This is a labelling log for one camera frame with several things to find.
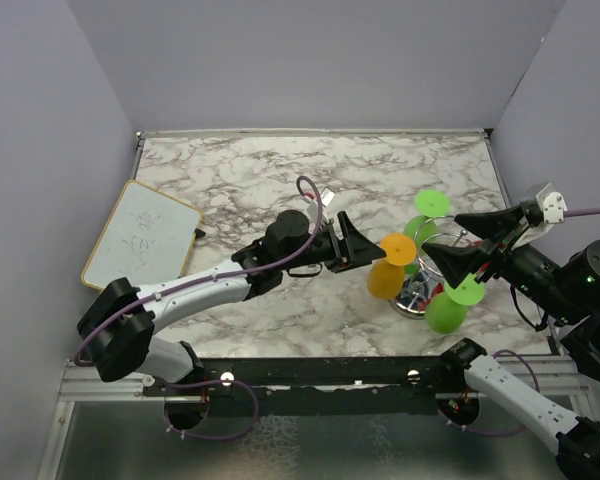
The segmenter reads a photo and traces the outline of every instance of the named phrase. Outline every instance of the black metal bracket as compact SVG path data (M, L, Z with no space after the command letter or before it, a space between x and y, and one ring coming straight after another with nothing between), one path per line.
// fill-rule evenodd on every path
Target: black metal bracket
M256 392L262 415L352 415L402 413L434 415L435 395L466 388L461 369L441 357L202 359L206 380L224 372ZM237 386L174 389L157 379L147 397L206 396L212 416L250 416L249 395ZM203 403L189 403L205 410Z

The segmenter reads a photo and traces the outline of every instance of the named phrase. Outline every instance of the floor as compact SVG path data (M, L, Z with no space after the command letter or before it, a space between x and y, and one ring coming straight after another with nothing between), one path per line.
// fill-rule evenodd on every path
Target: floor
M413 198L423 189L443 191L456 213L504 207L487 144L475 133L148 138L136 178L204 212L207 236L195 243L192 273L261 237L281 211L303 209L294 186L300 174L334 191L330 212L345 210L374 242L417 215ZM371 297L368 269L286 278L264 296L202 312L159 336L185 340L202 357L432 355L463 337L491 352L548 352L544 335L519 319L504 282L489 282L482 303L445 336ZM538 318L531 302L521 303Z

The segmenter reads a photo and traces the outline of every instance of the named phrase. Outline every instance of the wooden whiteboard frame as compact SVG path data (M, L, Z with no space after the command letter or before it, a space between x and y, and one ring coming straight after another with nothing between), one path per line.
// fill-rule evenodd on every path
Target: wooden whiteboard frame
M198 228L198 226L200 225L200 223L202 222L202 211L197 208L194 207L193 205L189 205L186 202L183 202L182 200L179 200L175 197L172 197L171 195L167 195L166 193L163 193L153 187L150 187L149 185L139 182L138 180L128 180L127 183L124 184L124 187L122 188L122 191L120 192L120 195L118 195L118 199L116 200L116 204L114 205L113 209L111 210L111 213L109 214L109 218L107 218L107 223L105 223L104 228L102 229L102 231L100 232L100 236L98 237L98 241L96 242L95 246L93 247L93 250L91 250L91 254L89 255L89 259L87 260L86 265L84 266L84 268L82 269L82 273L80 274L80 280L82 281L82 283L84 285L86 285L87 287L91 287L94 288L96 290L102 291L104 290L104 287L99 287L97 285L94 285L92 283L89 283L86 279L85 279L85 274L87 273L87 271L89 270L89 267L91 266L91 261L93 260L93 258L95 257L96 252L98 251L98 247L100 246L100 242L102 241L102 239L104 238L105 233L107 232L107 229L109 228L109 224L111 223L111 220L113 219L113 216L115 215L116 211L118 210L118 205L120 205L120 201L122 200L122 197L124 197L124 194L127 191L127 188L129 187L129 185L136 183L138 185L141 185L142 187L151 190L155 193L158 193L164 197L169 198L170 200L173 200L175 202L178 202L182 205L184 205L185 207L188 207L192 210L195 210L196 212L198 212L198 214L200 215L199 219L198 219L198 223L196 224L195 228ZM189 258L189 256L191 255L191 250L193 249L193 243L195 242L196 239L196 235L195 233L193 234L193 237L191 238L191 243L189 244L189 249L187 250L187 253L184 257L184 262L182 263L182 268L180 269L180 273L179 275L183 275L186 269L186 265L187 265L187 259Z

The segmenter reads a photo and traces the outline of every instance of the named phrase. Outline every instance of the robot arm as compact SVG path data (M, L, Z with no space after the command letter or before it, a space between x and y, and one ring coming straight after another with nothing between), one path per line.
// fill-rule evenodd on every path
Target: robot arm
M479 245L424 244L423 249L451 286L459 285L469 273L475 273L479 282L502 277L559 325L574 325L561 343L588 382L600 418L600 240L564 266L528 244L553 224L562 223L565 211L562 196L547 186L508 210L457 215L456 223L482 239ZM528 387L514 385L511 378L499 376L496 381L490 363L481 358L465 366L467 384L505 406L554 453L557 447L558 463L568 478L600 478L600 423L549 407L548 400ZM562 418L547 420L558 411Z
M309 213L314 216L316 205L309 203ZM126 278L111 282L78 323L100 378L111 382L137 371L171 383L199 380L203 366L193 348L185 342L155 338L157 332L208 308L263 295L280 285L283 271L290 276L314 276L319 272L294 274L293 270L319 264L339 273L385 256L356 230L345 212L337 216L342 238L336 236L333 221L323 215L322 228L311 240L308 218L287 210L262 238L205 272L139 287ZM294 254L310 240L307 248Z

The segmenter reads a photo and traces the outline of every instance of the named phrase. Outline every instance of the screw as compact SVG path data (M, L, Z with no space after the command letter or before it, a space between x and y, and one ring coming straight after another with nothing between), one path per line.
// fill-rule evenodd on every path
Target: screw
M151 375L145 375L142 377L142 385L145 387L152 387L154 383L156 383L156 379Z

